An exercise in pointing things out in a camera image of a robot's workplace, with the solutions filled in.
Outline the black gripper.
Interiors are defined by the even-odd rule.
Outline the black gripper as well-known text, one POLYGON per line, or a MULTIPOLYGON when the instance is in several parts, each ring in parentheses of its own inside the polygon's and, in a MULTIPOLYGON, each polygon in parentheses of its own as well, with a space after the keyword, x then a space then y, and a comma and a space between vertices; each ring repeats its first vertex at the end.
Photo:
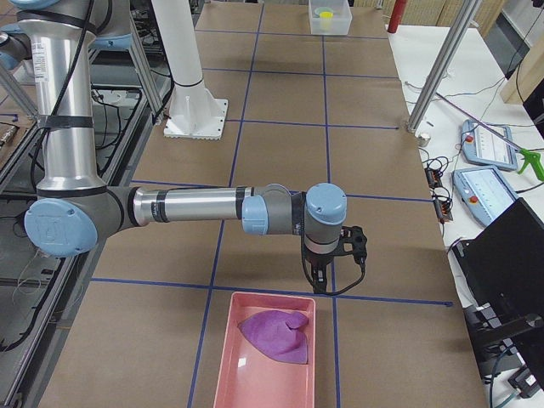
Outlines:
POLYGON ((303 252, 303 260, 311 268, 311 281, 314 293, 327 293, 327 267, 334 260, 331 253, 319 254, 312 251, 303 252))

